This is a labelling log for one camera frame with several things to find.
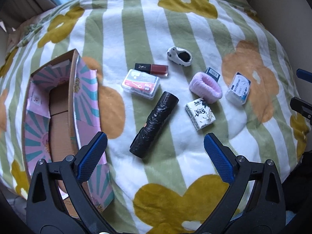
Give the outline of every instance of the red lip gloss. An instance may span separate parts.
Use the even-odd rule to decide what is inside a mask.
[[[168,75],[167,65],[136,63],[135,70],[142,71],[152,75],[162,75],[162,76]]]

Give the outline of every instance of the cardboard box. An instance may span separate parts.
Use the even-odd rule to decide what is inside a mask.
[[[37,161],[62,161],[90,142],[100,131],[96,71],[88,69],[77,50],[69,51],[31,74],[24,103],[23,152],[29,179]],[[112,201],[105,154],[83,188],[102,211]],[[60,193],[72,216],[77,216],[62,181]]]

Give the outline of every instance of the pink headband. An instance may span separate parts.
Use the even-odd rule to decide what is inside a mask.
[[[203,72],[198,72],[194,75],[189,89],[203,98],[207,104],[212,104],[222,98],[222,90],[218,83],[211,76]]]

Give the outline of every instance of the screw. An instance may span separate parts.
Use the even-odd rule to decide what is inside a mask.
[[[246,161],[246,158],[245,158],[244,156],[238,156],[238,157],[237,157],[237,160],[238,160],[239,162],[245,162],[245,161]]]
[[[67,162],[70,162],[71,160],[74,159],[74,156],[73,155],[68,155],[65,159],[66,159]]]
[[[39,159],[37,163],[38,164],[43,164],[44,163],[44,159]]]
[[[274,162],[271,159],[268,159],[266,162],[268,163],[268,165],[274,165]]]

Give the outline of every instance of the striped blanket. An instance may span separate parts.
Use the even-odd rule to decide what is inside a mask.
[[[173,64],[166,50],[193,55],[190,67]],[[228,185],[203,148],[209,132],[250,161],[273,159],[286,179],[305,150],[309,125],[291,110],[298,96],[282,46],[249,5],[235,0],[72,0],[32,25],[0,69],[0,178],[27,197],[23,152],[23,103],[32,72],[77,49],[97,70],[101,129],[115,194],[104,211],[118,231],[186,233],[212,212]],[[135,63],[169,65],[154,100],[124,92],[121,83]],[[216,121],[196,131],[184,106],[198,98],[188,90],[195,73],[212,67],[223,94],[236,72],[251,81],[247,103],[234,107],[223,97],[211,104]],[[150,155],[129,152],[137,132],[163,91],[179,98]],[[237,212],[244,209],[251,185]]]

